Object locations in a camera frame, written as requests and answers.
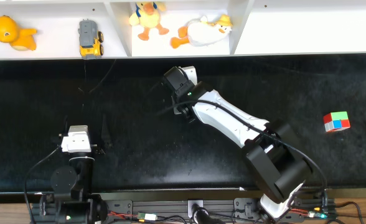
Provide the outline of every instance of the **blue vest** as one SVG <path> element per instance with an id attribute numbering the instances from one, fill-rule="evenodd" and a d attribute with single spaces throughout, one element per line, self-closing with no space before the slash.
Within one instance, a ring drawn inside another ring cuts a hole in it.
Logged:
<path id="1" fill-rule="evenodd" d="M 153 5 L 155 9 L 157 9 L 157 4 L 155 2 L 153 2 Z M 138 15 L 138 17 L 140 18 L 141 17 L 141 14 L 139 12 L 140 8 L 139 6 L 136 4 L 136 15 Z"/>

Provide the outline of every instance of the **plush toy head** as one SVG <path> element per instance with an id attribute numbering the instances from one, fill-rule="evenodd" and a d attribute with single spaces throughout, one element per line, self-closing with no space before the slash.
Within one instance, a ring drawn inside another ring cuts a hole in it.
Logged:
<path id="1" fill-rule="evenodd" d="M 138 17 L 141 17 L 139 10 L 142 10 L 148 15 L 153 15 L 156 9 L 157 4 L 155 2 L 136 2 L 136 14 Z"/>
<path id="2" fill-rule="evenodd" d="M 19 38 L 19 26 L 9 16 L 0 17 L 0 42 L 10 43 Z"/>
<path id="3" fill-rule="evenodd" d="M 233 24 L 230 22 L 228 15 L 222 15 L 219 21 L 216 22 L 216 27 L 219 29 L 219 32 L 228 34 L 232 31 Z"/>

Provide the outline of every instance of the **wooden floor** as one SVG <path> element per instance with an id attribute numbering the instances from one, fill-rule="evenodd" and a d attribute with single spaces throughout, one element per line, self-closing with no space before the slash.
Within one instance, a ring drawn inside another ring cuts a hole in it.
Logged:
<path id="1" fill-rule="evenodd" d="M 360 208 L 362 209 L 362 215 L 366 217 L 366 198 L 340 198 L 335 200 L 336 203 L 342 203 L 342 202 L 348 202 L 348 201 L 354 201 L 358 203 Z M 356 215 L 357 211 L 356 208 L 353 205 L 348 205 L 345 208 L 339 208 L 337 211 L 340 214 L 350 214 L 350 215 Z M 358 218 L 340 218 L 341 221 L 343 221 L 346 224 L 350 223 L 360 223 Z M 27 206 L 25 204 L 0 204 L 0 224 L 19 224 L 29 223 L 29 216 L 27 211 Z M 305 223 L 310 224 L 321 224 L 325 223 L 325 221 L 307 221 Z"/>

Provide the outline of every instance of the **blue cube face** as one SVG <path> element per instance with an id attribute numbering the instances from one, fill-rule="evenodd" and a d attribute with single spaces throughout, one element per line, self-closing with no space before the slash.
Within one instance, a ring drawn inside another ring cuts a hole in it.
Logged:
<path id="1" fill-rule="evenodd" d="M 334 121 L 334 128 L 342 128 L 342 123 L 340 121 Z"/>

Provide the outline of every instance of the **toy truck wheel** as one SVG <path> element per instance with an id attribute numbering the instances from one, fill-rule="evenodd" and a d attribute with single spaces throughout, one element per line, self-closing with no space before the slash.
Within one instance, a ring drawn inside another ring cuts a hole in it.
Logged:
<path id="1" fill-rule="evenodd" d="M 103 41 L 104 41 L 103 33 L 100 31 L 98 32 L 98 41 L 100 41 L 100 43 L 103 43 Z"/>

